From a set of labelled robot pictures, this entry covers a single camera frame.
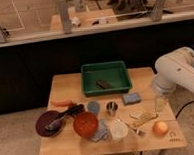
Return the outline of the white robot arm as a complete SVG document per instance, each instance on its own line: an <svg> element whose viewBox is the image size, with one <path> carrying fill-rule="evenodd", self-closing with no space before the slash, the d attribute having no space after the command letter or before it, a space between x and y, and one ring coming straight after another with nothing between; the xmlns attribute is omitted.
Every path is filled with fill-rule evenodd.
<svg viewBox="0 0 194 155"><path fill-rule="evenodd" d="M156 74L151 83L156 100L169 97L180 85L194 93L194 50L175 49L155 61Z"/></svg>

